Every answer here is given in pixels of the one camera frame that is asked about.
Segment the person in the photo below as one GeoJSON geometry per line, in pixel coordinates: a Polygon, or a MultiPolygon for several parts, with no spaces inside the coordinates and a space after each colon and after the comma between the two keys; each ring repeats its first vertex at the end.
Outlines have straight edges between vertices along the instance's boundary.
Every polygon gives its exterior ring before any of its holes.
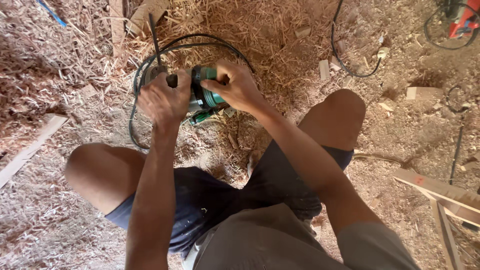
{"type": "Polygon", "coordinates": [[[216,80],[201,85],[253,115],[273,140],[242,189],[196,167],[173,168],[191,79],[166,74],[142,87],[138,106],[153,122],[147,155],[104,144],[79,146],[65,176],[106,218],[127,228],[125,269],[418,269],[401,240],[362,201],[343,170],[350,162],[365,104],[341,89],[315,105],[298,126],[257,89],[243,66],[218,61],[216,80]],[[329,257],[310,228],[323,202],[343,264],[329,257]]]}

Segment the green power tool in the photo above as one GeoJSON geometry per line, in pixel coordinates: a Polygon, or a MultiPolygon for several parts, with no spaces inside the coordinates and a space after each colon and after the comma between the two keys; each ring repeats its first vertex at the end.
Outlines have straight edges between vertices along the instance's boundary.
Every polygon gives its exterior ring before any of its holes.
{"type": "MultiPolygon", "coordinates": [[[[166,68],[164,66],[149,67],[145,71],[142,85],[148,84],[165,70],[166,68]]],[[[186,72],[192,78],[192,83],[190,84],[191,95],[188,111],[201,112],[199,112],[200,114],[198,117],[192,117],[190,119],[191,124],[196,124],[215,114],[215,108],[217,108],[220,103],[225,102],[225,100],[223,100],[219,94],[213,93],[200,85],[200,82],[203,80],[215,80],[216,69],[196,65],[192,69],[187,69],[186,72]]],[[[178,78],[176,74],[170,74],[167,76],[167,84],[169,87],[175,88],[177,87],[177,83],[178,78]]]]}

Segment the blue object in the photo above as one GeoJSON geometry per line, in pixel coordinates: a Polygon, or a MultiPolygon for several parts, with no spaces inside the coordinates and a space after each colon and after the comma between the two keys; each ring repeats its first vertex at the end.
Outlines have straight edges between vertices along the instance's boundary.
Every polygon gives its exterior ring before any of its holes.
{"type": "Polygon", "coordinates": [[[55,20],[57,20],[57,22],[59,22],[59,24],[60,24],[62,27],[66,27],[66,26],[67,26],[67,24],[66,24],[64,21],[62,21],[62,20],[60,19],[60,17],[58,17],[51,9],[49,9],[44,2],[42,2],[41,0],[36,0],[36,1],[37,1],[40,5],[42,5],[42,7],[44,7],[44,8],[48,11],[48,13],[50,13],[50,14],[53,16],[53,18],[54,18],[55,20]]]}

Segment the leg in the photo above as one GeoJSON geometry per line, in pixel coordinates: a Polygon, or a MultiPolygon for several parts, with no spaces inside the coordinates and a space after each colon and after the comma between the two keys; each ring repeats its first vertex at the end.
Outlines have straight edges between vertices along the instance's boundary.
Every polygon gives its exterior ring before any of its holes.
{"type": "MultiPolygon", "coordinates": [[[[82,145],[71,154],[65,177],[107,219],[126,229],[145,157],[129,148],[82,145]]],[[[202,234],[240,211],[239,190],[196,167],[174,169],[174,180],[176,209],[169,252],[185,256],[202,234]]]]}
{"type": "MultiPolygon", "coordinates": [[[[341,89],[315,105],[299,128],[345,169],[360,133],[365,104],[355,93],[341,89]]],[[[275,141],[268,146],[242,190],[250,208],[286,203],[299,219],[311,219],[322,209],[318,196],[297,176],[275,141]]]]}

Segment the right hand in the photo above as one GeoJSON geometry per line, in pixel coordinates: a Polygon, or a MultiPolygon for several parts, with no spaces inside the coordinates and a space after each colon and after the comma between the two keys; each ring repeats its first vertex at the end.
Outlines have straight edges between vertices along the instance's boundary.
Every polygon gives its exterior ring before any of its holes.
{"type": "Polygon", "coordinates": [[[203,80],[200,84],[203,88],[219,94],[237,110],[253,113],[268,104],[258,91],[250,71],[227,60],[219,60],[216,63],[216,81],[203,80]],[[227,85],[221,85],[219,82],[225,82],[227,85]]]}

